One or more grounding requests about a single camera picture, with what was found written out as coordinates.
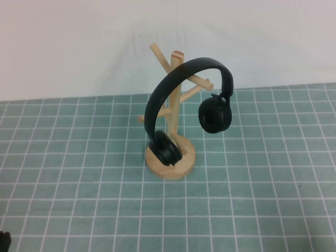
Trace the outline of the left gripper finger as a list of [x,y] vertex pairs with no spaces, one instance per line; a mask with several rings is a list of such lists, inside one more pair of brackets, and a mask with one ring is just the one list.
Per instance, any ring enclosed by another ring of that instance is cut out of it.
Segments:
[[0,231],[0,252],[8,252],[11,242],[10,232]]

